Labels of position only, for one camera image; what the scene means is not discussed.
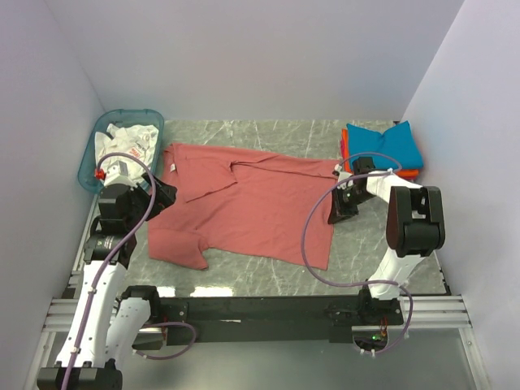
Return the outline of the dusty red t-shirt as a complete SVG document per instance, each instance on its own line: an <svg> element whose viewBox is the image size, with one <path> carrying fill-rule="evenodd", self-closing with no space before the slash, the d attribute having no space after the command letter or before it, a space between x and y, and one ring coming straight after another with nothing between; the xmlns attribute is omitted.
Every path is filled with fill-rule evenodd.
<svg viewBox="0 0 520 390"><path fill-rule="evenodd" d="M295 158L253 149L173 143L162 181L175 204L148 224L152 259L205 270L208 249L274 258L325 270L336 182L332 159Z"/></svg>

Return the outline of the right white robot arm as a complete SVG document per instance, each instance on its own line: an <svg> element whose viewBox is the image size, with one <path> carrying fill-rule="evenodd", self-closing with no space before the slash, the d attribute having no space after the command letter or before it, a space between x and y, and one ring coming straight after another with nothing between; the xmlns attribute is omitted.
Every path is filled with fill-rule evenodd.
<svg viewBox="0 0 520 390"><path fill-rule="evenodd" d="M371 157L353 162L354 172L334 168L338 185L331 193L329 224L358 214L358 206L377 197L388 205L385 238L388 248L367 286L370 296L357 303L357 316L374 324L385 314L383 301L399 296L411 271L445 242L441 191L412 183L390 169L378 171Z"/></svg>

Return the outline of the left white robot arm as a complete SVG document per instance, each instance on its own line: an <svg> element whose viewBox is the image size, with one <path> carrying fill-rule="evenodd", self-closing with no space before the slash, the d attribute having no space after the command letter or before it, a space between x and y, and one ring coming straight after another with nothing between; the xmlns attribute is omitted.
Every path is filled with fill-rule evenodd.
<svg viewBox="0 0 520 390"><path fill-rule="evenodd" d="M99 193L99 214L84 244L76 311L54 365L38 373L40 389L120 389L121 368L138 332L163 315L153 286L134 286L117 296L137 245L137 230L176 201L176 187L154 175L142 177L150 191L118 183Z"/></svg>

